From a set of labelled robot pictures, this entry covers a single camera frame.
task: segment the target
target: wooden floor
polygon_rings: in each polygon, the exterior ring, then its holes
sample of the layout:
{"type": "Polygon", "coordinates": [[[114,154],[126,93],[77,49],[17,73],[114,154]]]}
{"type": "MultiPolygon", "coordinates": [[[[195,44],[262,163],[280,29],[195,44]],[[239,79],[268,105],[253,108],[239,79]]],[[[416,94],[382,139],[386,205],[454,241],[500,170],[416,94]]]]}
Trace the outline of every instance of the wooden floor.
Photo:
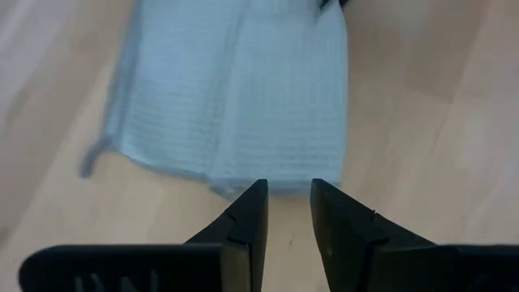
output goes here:
{"type": "MultiPolygon", "coordinates": [[[[114,154],[78,178],[130,0],[78,2],[0,117],[0,291],[38,248],[181,243],[229,204],[114,154]]],[[[519,1],[352,0],[345,17],[343,190],[438,243],[519,243],[519,1]]],[[[7,56],[30,60],[28,39],[0,47],[0,73],[23,74],[7,56]]],[[[264,291],[326,291],[308,201],[271,198],[269,212],[264,291]]]]}

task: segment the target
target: light blue towel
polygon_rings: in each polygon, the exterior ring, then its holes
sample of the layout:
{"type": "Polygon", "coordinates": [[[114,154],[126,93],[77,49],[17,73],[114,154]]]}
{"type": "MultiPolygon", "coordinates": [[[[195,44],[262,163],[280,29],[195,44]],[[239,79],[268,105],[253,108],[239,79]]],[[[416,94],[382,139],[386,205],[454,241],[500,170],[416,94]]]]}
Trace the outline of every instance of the light blue towel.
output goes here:
{"type": "Polygon", "coordinates": [[[229,197],[339,183],[346,52],[337,0],[136,0],[82,175],[107,149],[229,197]]]}

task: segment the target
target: black plastic part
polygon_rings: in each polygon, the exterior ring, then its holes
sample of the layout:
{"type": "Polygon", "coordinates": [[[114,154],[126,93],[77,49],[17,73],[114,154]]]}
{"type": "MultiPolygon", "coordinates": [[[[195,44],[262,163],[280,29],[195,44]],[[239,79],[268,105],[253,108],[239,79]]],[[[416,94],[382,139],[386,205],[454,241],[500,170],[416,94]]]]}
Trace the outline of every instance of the black plastic part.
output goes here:
{"type": "Polygon", "coordinates": [[[321,179],[311,211],[332,292],[519,290],[517,246],[437,246],[321,179]]]}
{"type": "Polygon", "coordinates": [[[25,292],[261,291],[268,185],[259,180],[183,245],[60,246],[27,258],[25,292]]]}

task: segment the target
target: towel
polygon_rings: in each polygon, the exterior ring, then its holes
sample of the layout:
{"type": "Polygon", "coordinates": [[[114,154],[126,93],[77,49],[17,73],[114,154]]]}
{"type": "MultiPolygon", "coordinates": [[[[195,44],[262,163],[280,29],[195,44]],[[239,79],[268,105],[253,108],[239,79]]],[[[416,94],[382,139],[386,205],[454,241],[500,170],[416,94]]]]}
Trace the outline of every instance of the towel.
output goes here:
{"type": "Polygon", "coordinates": [[[231,199],[258,178],[280,194],[338,184],[347,88],[337,0],[135,0],[81,175],[111,150],[231,199]]]}

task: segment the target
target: black object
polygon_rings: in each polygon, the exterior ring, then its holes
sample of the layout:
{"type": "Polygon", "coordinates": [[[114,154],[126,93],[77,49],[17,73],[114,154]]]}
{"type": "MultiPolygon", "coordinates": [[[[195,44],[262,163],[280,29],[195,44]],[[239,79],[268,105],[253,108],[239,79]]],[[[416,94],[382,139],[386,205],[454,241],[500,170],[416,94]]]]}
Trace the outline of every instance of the black object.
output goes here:
{"type": "Polygon", "coordinates": [[[51,247],[19,271],[25,292],[261,291],[268,186],[259,180],[183,245],[51,247]]]}
{"type": "MultiPolygon", "coordinates": [[[[332,292],[519,291],[519,247],[435,245],[321,179],[311,212],[332,292]]],[[[183,245],[52,247],[25,260],[19,282],[25,292],[259,292],[267,215],[259,180],[183,245]]]]}

